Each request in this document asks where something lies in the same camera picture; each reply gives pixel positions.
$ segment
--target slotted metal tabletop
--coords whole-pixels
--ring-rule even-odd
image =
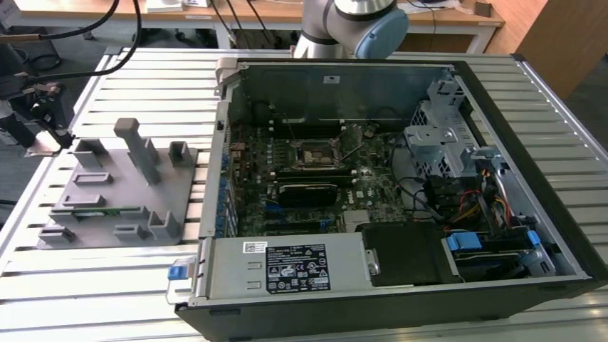
[[[142,48],[115,74],[93,78],[75,107],[75,134],[109,147],[117,119],[139,119],[157,147],[186,140],[201,150],[185,242],[173,247],[39,251],[39,232],[77,160],[43,160],[0,232],[0,341],[205,341],[167,304],[167,268],[197,253],[221,57],[289,58],[286,51]],[[125,57],[106,55],[98,69]],[[608,159],[526,62],[510,56],[401,53],[466,60],[605,261],[608,260]],[[479,118],[478,126],[490,143]],[[549,302],[510,319],[282,339],[282,341],[608,341],[607,288]]]

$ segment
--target desk leg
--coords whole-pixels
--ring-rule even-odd
[[[491,42],[493,36],[495,34],[495,26],[483,26],[479,28],[478,34],[474,37],[474,41],[469,46],[467,53],[485,53],[486,48]]]
[[[221,23],[214,23],[214,30],[217,31],[218,37],[218,48],[223,50],[230,50],[233,46],[230,45],[230,37],[227,28]]]

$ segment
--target metal bracket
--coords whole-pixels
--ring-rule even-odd
[[[469,148],[461,154],[463,172],[475,172],[475,160],[493,160],[503,157],[501,150],[495,147]]]
[[[234,75],[239,73],[239,59],[221,58],[217,64],[218,88],[225,87],[235,79]]]

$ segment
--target warning label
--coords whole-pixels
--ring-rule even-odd
[[[271,294],[330,290],[325,244],[266,248],[266,289]]]

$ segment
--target wooden desk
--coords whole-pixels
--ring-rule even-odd
[[[507,19],[489,53],[519,53],[562,98],[608,51],[607,0],[491,0]]]
[[[21,9],[10,25],[25,26],[87,26],[99,19],[111,7],[113,0],[14,0]],[[245,29],[261,29],[254,11],[246,0],[233,0],[237,15]],[[146,9],[146,0],[141,0],[142,9]],[[217,0],[222,17],[230,27],[238,29],[230,7],[223,0]],[[269,29],[299,30],[303,18],[303,5],[286,4],[273,0],[257,0],[254,6],[263,18]],[[438,29],[437,34],[458,34],[475,36],[469,46],[470,53],[483,53],[498,27],[505,24],[503,18],[495,14],[491,18],[463,14],[455,9],[435,11]],[[134,21],[134,4],[121,2],[113,20],[117,22]],[[410,15],[410,33],[433,33],[434,18],[431,12]],[[182,12],[145,14],[145,27],[169,29],[215,29],[221,41],[221,48],[230,48],[226,28],[213,8],[187,7]]]

